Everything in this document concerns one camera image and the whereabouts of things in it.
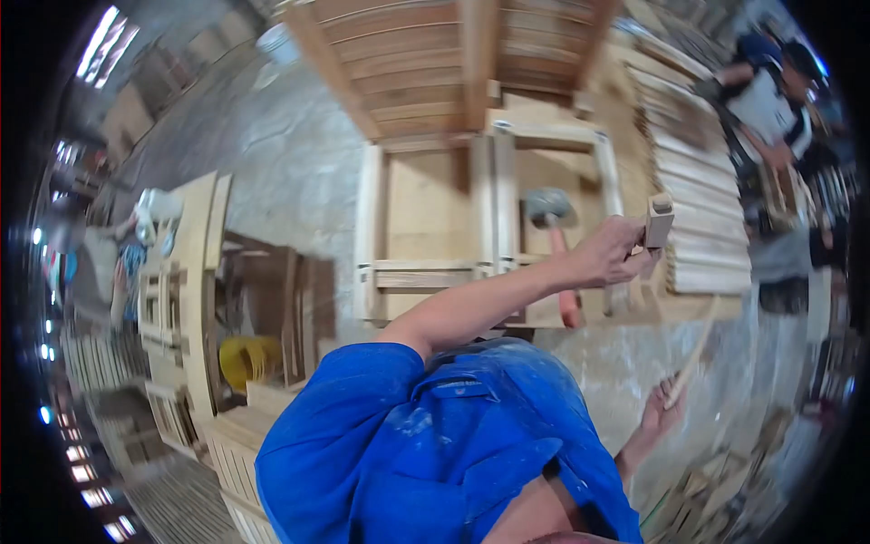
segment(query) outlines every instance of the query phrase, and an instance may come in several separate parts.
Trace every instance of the wooden stick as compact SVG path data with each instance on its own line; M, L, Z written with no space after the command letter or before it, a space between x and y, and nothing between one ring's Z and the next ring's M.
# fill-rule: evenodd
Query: wooden stick
M686 366L684 366L683 370L679 373L677 383L674 384L671 394L668 395L667 400L665 401L666 410L670 410L673 405L677 403L679 394L683 392L683 389L695 374L695 368L698 366L701 353L704 352L706 339L710 335L710 329L713 328L713 320L716 318L716 312L719 310L719 302L719 295L714 296L713 301L710 303L710 309L707 310L707 315L704 319L704 328L701 330L700 337L698 337L698 343L695 344L695 349L692 350L692 354L689 355L689 360L686 362Z

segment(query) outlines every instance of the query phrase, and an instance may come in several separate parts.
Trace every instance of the white bucket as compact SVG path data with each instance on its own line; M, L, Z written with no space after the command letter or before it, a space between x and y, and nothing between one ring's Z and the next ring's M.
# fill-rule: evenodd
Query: white bucket
M299 58L296 46L290 40L283 23L268 29L257 40L257 49L269 56L276 64L287 66Z

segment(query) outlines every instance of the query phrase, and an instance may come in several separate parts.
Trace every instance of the blue shirt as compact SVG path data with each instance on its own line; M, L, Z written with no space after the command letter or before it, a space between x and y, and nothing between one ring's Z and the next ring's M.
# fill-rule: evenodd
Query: blue shirt
M257 486L284 542L481 542L548 461L591 533L642 542L571 373L520 339L321 361L266 436Z

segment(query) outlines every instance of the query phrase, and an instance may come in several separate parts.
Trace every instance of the wooden slat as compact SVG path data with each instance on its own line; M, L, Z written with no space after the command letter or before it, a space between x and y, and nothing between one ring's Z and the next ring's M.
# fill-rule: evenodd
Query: wooden slat
M446 289L474 280L471 270L376 271L378 288Z
M511 45L520 47L522 44L537 47L547 47L562 51L580 53L586 47L583 38L563 36L546 30L532 30L508 26L502 28L501 39Z
M459 25L441 24L416 29L390 30L335 44L333 49L344 63L394 53L459 47Z
M383 76L400 71L423 70L425 68L448 68L462 66L462 49L436 49L422 51L402 51L381 57L364 58L347 63L345 68L351 79Z
M354 84L357 86L359 91L365 95L374 94L376 92L395 91L398 89L458 85L462 84L462 69L459 67L451 67L402 71L395 74L358 79Z
M384 121L378 126L386 136L460 131L465 127L465 116L441 115L428 118L396 119Z
M585 24L590 24L593 16L593 10L588 4L566 2L565 0L503 0L502 7L507 10L528 11Z
M582 40L588 39L592 31L592 28L588 24L548 17L530 11L502 9L502 17L505 24L513 28L550 32Z
M524 57L519 55L502 55L499 65L507 69L530 70L546 72L562 77L570 77L577 71L574 64L564 63L547 58Z
M495 77L499 46L499 1L458 0L462 16L465 128L482 130L489 104L487 84Z
M502 40L501 54L503 58L510 56L532 57L561 63L576 64L580 61L580 55L574 51L546 47L544 45L528 44L517 40Z
M296 46L305 54L308 62L314 64L324 82L336 94L347 115L366 138L381 136L377 124L363 107L362 95L351 85L336 53L330 48L321 29L311 13L309 3L293 3L287 6L282 16L295 37Z
M599 0L595 4L592 29L588 35L589 44L584 50L583 60L578 65L573 89L582 91L586 88L586 81L589 78L589 74L592 73L592 68L598 58L601 47L606 41L610 25L620 10L622 10L622 0Z
M355 37L369 36L405 28L456 23L458 13L453 0L394 3L374 10L360 11L321 23L326 39L339 44Z
M369 110L382 110L415 104L435 104L437 102L462 102L461 85L436 85L419 89L396 89L365 95L364 104Z
M463 113L462 107L456 102L436 102L434 104L411 104L372 110L371 116L376 121L392 121L393 119L422 118L434 115L458 115Z

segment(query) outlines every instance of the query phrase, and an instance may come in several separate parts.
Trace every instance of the concrete floor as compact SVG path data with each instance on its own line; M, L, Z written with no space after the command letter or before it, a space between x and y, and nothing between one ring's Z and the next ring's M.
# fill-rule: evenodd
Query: concrete floor
M325 304L334 306L334 342L369 339L373 331L351 313L363 139L302 63L259 89L266 64L251 45L236 48L157 122L118 173L132 194L118 196L117 217L129 213L143 188L169 190L210 171L231 171L227 226L332 261L335 290ZM806 319L764 314L757 300L756 291L740 319L714 326L682 426L632 483L632 505L642 514L690 461L715 447L751 447L768 407L791 406L800 395ZM639 423L651 388L682 367L699 332L698 322L540 331L536 343L571 368L604 445L616 453Z

